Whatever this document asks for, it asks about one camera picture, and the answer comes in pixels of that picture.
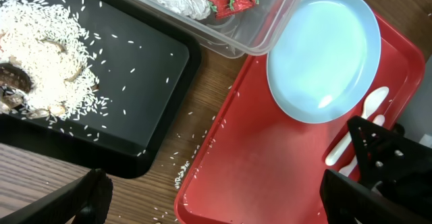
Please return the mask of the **white plastic fork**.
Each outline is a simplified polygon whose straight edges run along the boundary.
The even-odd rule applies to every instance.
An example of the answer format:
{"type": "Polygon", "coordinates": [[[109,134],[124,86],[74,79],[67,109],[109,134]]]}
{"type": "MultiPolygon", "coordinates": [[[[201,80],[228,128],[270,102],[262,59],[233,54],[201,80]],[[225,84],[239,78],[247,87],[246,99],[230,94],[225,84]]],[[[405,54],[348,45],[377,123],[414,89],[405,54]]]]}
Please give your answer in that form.
{"type": "MultiPolygon", "coordinates": [[[[384,115],[377,115],[374,120],[373,123],[379,126],[382,126],[385,123],[385,116],[384,115]]],[[[353,171],[353,169],[355,168],[355,166],[357,165],[357,158],[356,156],[353,157],[353,159],[351,160],[351,162],[342,167],[339,170],[339,173],[341,173],[342,175],[345,175],[346,177],[348,177],[351,172],[353,171]]]]}

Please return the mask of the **light blue plate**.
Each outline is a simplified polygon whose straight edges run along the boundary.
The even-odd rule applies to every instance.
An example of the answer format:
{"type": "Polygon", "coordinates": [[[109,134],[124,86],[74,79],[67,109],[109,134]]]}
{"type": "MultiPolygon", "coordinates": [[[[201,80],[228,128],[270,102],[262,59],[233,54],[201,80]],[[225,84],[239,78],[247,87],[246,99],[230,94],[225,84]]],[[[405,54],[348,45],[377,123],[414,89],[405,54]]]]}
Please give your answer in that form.
{"type": "Polygon", "coordinates": [[[378,21],[364,0],[302,0],[267,56],[267,81],[285,114],[326,123],[360,102],[380,58],[378,21]]]}

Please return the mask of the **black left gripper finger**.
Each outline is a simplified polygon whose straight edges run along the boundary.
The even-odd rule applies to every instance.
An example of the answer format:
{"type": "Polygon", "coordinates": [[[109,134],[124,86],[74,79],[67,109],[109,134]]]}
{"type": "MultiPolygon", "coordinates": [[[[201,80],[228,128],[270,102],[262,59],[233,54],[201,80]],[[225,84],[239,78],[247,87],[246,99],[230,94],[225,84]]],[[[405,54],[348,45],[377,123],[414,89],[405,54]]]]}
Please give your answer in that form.
{"type": "Polygon", "coordinates": [[[102,169],[86,175],[45,197],[1,218],[7,224],[101,224],[107,219],[113,182],[102,169]]]}

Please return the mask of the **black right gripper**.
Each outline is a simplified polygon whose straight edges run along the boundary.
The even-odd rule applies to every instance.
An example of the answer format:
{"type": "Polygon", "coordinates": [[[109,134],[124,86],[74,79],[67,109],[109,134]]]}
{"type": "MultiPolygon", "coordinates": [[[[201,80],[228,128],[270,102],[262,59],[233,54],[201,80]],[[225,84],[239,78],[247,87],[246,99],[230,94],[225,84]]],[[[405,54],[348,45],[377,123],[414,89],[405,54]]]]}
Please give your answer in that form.
{"type": "Polygon", "coordinates": [[[418,215],[431,213],[431,149],[359,116],[347,125],[360,184],[325,170],[320,197],[327,222],[431,224],[418,215]]]}

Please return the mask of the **white plastic spoon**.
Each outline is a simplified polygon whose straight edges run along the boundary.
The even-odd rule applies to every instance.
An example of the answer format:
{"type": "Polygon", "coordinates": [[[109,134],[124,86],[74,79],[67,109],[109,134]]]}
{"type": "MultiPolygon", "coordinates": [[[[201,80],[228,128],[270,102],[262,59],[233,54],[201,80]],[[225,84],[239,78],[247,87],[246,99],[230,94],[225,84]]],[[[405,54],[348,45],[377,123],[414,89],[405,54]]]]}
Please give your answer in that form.
{"type": "MultiPolygon", "coordinates": [[[[382,86],[374,91],[372,91],[364,100],[363,110],[361,117],[363,119],[368,119],[369,116],[374,114],[378,110],[379,106],[385,100],[389,94],[389,88],[382,86]]],[[[344,151],[347,149],[349,143],[351,142],[351,136],[348,132],[330,151],[330,153],[325,158],[325,164],[327,166],[332,166],[337,163],[339,158],[342,156],[344,151]]]]}

